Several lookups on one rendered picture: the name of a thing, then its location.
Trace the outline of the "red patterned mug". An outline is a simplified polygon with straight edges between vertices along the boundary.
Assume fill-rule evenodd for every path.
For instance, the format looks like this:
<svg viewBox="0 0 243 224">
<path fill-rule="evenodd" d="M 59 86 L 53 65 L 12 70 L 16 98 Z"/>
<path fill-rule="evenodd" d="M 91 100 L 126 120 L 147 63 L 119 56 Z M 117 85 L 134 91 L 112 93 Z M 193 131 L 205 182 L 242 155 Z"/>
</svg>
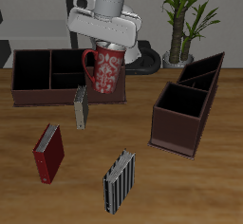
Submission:
<svg viewBox="0 0 243 224">
<path fill-rule="evenodd" d="M 97 41 L 95 50 L 84 51 L 82 65 L 95 91 L 103 94 L 111 94 L 115 91 L 125 51 L 125 47 L 105 41 Z M 93 75 L 89 74 L 85 65 L 85 57 L 88 53 L 92 53 L 95 59 Z"/>
</svg>

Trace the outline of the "black and grey striped book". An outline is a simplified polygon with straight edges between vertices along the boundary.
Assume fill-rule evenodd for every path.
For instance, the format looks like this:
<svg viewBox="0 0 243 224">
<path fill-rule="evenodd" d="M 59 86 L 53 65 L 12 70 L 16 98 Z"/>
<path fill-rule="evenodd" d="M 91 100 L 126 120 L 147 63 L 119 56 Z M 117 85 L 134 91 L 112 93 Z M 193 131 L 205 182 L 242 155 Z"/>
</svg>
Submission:
<svg viewBox="0 0 243 224">
<path fill-rule="evenodd" d="M 124 149 L 103 177 L 104 208 L 114 215 L 135 182 L 136 154 Z"/>
</svg>

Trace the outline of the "dark brown desk caddy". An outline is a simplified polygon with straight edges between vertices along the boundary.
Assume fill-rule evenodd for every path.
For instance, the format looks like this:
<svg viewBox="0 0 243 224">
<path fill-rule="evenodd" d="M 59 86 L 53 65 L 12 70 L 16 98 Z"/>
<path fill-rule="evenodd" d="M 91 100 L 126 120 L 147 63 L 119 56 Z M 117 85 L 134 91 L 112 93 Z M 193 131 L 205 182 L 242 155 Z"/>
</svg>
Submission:
<svg viewBox="0 0 243 224">
<path fill-rule="evenodd" d="M 112 94 L 92 88 L 82 65 L 83 49 L 15 50 L 11 93 L 15 106 L 72 105 L 79 85 L 89 104 L 126 103 L 125 66 Z"/>
<path fill-rule="evenodd" d="M 215 99 L 224 52 L 185 66 L 153 106 L 149 146 L 194 159 Z"/>
</svg>

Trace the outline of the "red book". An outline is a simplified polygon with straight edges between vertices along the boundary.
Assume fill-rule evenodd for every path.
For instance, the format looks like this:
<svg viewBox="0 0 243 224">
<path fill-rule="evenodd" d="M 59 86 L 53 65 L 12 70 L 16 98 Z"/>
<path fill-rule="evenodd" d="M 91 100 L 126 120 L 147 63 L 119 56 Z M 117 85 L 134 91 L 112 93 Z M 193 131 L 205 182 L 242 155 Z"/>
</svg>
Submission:
<svg viewBox="0 0 243 224">
<path fill-rule="evenodd" d="M 50 184 L 65 156 L 60 126 L 49 123 L 32 153 L 40 180 L 45 184 Z"/>
</svg>

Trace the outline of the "green pot plant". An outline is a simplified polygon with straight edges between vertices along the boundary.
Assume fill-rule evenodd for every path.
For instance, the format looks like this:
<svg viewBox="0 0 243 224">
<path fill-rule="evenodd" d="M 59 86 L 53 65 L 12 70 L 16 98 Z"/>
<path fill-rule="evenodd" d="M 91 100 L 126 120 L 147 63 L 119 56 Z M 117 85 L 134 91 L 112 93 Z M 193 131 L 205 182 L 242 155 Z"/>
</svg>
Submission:
<svg viewBox="0 0 243 224">
<path fill-rule="evenodd" d="M 201 31 L 206 27 L 218 24 L 215 20 L 217 8 L 203 15 L 208 1 L 195 6 L 199 0 L 165 0 L 162 9 L 166 11 L 172 26 L 170 50 L 162 57 L 164 67 L 180 68 L 190 64 L 194 59 L 189 55 L 191 43 L 195 38 L 201 39 Z"/>
</svg>

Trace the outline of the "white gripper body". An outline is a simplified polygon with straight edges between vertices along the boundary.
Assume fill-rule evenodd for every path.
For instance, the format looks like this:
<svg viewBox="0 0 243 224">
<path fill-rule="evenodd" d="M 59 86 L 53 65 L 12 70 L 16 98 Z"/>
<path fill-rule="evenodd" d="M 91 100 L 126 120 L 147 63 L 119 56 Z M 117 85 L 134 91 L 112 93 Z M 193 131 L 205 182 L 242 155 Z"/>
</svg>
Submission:
<svg viewBox="0 0 243 224">
<path fill-rule="evenodd" d="M 123 11 L 120 17 L 111 21 L 96 19 L 90 10 L 73 8 L 68 17 L 67 26 L 70 31 L 97 38 L 106 42 L 133 47 L 139 30 L 139 16 Z"/>
</svg>

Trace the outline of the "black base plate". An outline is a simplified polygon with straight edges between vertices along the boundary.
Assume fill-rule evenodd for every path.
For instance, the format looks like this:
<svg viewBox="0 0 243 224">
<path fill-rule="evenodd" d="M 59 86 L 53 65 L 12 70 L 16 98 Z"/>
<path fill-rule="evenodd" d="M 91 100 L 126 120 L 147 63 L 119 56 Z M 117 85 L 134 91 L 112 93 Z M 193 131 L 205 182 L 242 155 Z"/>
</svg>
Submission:
<svg viewBox="0 0 243 224">
<path fill-rule="evenodd" d="M 133 63 L 125 66 L 126 75 L 150 75 L 160 69 L 161 59 L 146 40 L 138 40 L 141 56 Z"/>
</svg>

